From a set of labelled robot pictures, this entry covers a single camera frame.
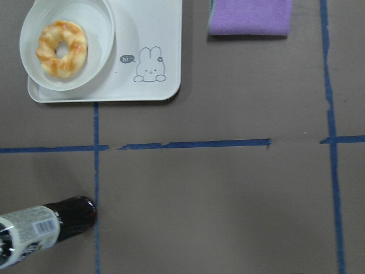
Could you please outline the white rabbit tray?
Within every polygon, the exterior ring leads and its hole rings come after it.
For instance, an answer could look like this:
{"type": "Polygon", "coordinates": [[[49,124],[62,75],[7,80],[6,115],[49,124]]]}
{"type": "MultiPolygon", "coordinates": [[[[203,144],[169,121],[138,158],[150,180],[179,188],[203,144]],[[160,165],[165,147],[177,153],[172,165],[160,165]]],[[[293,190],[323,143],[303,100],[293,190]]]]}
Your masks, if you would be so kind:
{"type": "Polygon", "coordinates": [[[166,100],[181,83],[181,1],[107,1],[115,37],[108,61],[88,83],[44,88],[28,75],[39,103],[166,100]]]}

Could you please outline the white round plate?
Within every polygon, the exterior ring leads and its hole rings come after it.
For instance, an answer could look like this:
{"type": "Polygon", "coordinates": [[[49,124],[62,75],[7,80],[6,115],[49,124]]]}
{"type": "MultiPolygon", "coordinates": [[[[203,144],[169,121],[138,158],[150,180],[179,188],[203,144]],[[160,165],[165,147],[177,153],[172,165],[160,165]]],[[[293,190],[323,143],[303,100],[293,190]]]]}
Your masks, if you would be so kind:
{"type": "Polygon", "coordinates": [[[50,90],[67,91],[88,83],[101,71],[110,56],[114,37],[115,25],[107,1],[35,1],[21,29],[19,50],[32,80],[50,90]],[[85,64],[77,73],[63,79],[44,72],[36,56],[41,31],[58,20],[79,25],[88,41],[85,64]]]}

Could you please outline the purple folded cloth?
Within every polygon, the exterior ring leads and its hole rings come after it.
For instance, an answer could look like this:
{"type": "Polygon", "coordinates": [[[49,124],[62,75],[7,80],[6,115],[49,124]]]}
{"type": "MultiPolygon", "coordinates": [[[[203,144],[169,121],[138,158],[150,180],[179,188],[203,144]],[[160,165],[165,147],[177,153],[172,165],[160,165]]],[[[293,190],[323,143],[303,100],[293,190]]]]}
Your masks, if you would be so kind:
{"type": "Polygon", "coordinates": [[[208,34],[287,36],[293,2],[211,1],[208,34]]]}

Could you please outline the glazed twisted donut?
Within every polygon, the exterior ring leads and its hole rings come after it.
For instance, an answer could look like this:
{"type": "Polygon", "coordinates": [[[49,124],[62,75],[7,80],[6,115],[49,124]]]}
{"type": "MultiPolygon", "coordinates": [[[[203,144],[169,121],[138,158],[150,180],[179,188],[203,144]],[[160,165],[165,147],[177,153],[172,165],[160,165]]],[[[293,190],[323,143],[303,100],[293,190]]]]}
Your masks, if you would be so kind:
{"type": "Polygon", "coordinates": [[[87,59],[88,40],[83,29],[70,21],[55,21],[43,28],[36,56],[43,71],[54,78],[79,72],[87,59]]]}

